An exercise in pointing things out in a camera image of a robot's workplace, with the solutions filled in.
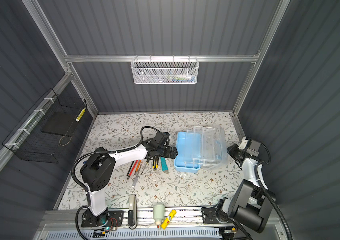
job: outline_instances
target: ventilation grille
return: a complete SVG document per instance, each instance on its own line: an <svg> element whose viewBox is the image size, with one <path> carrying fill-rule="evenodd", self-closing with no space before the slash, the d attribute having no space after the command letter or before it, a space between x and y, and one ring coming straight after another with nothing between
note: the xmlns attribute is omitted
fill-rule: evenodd
<svg viewBox="0 0 340 240"><path fill-rule="evenodd" d="M218 228L209 227L183 227L158 230L157 228L140 228L135 230L118 229L115 232L106 234L105 237L92 237L94 230L82 230L83 235L88 239L148 239L148 238L185 238L185 237L209 237L219 239ZM46 240L70 239L81 240L76 230L49 231Z"/></svg>

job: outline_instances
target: red pencil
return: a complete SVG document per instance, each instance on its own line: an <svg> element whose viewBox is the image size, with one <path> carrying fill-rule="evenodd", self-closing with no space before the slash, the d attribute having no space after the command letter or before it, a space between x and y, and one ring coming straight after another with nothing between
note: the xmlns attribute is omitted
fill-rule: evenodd
<svg viewBox="0 0 340 240"><path fill-rule="evenodd" d="M136 161L134 162L134 166L133 166L133 168L131 169L131 172L129 173L129 176L132 175L132 173L133 173L133 171L134 171L134 168L135 168L135 166L137 165L137 162L138 162L138 160L136 160Z"/></svg>

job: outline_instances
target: gray wall panel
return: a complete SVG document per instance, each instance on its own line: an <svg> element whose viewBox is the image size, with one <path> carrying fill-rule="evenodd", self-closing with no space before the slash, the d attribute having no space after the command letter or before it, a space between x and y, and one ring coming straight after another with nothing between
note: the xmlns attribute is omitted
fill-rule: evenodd
<svg viewBox="0 0 340 240"><path fill-rule="evenodd" d="M232 110L252 63L200 63L196 84L135 84L129 63L74 63L100 112Z"/></svg>
<svg viewBox="0 0 340 240"><path fill-rule="evenodd" d="M64 72L18 0L0 1L0 149L24 114ZM62 95L79 97L70 83ZM52 209L91 124L86 112L58 164L13 156L0 172L0 239L31 239Z"/></svg>
<svg viewBox="0 0 340 240"><path fill-rule="evenodd" d="M40 1L69 55L251 55L277 0Z"/></svg>
<svg viewBox="0 0 340 240"><path fill-rule="evenodd" d="M294 239L340 239L340 1L290 3L239 118Z"/></svg>
<svg viewBox="0 0 340 240"><path fill-rule="evenodd" d="M31 23L22 2L0 1L0 149L18 121L64 73Z"/></svg>

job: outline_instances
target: table surface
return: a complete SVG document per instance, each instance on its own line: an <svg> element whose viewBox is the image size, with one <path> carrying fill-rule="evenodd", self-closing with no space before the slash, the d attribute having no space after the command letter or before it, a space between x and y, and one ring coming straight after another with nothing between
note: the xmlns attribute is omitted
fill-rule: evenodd
<svg viewBox="0 0 340 240"><path fill-rule="evenodd" d="M143 126L153 126L162 132L169 132L170 146L175 146L177 133L192 129L193 126L212 127L220 125L225 130L227 146L239 143L228 112L218 113L158 113L158 114L108 114L98 115L86 140L82 154L94 151L97 147L108 150L133 146L139 141L139 132ZM144 139L155 134L153 130L144 130ZM196 174L178 172L173 159L166 159L169 173L146 167L139 175L133 189L134 177L129 180L126 173L130 163L119 166L111 175L105 190L105 199L109 208L128 207L129 195L137 196L138 207L152 207L161 202L166 207L215 205L222 197L231 197L243 179L243 173L228 156L228 165L209 171L203 168ZM80 169L76 168L79 180ZM72 179L63 194L58 209L78 209L86 205L85 191Z"/></svg>

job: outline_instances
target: wire mesh basket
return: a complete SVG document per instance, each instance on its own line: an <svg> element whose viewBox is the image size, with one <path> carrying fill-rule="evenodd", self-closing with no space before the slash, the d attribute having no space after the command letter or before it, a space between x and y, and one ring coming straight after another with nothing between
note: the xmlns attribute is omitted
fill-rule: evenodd
<svg viewBox="0 0 340 240"><path fill-rule="evenodd" d="M58 163L66 148L72 147L71 139L85 111L84 99L54 95L41 109L34 110L34 117L23 128L16 127L16 134L10 133L2 145L21 160Z"/></svg>
<svg viewBox="0 0 340 240"><path fill-rule="evenodd" d="M196 84L199 62L131 61L136 84Z"/></svg>

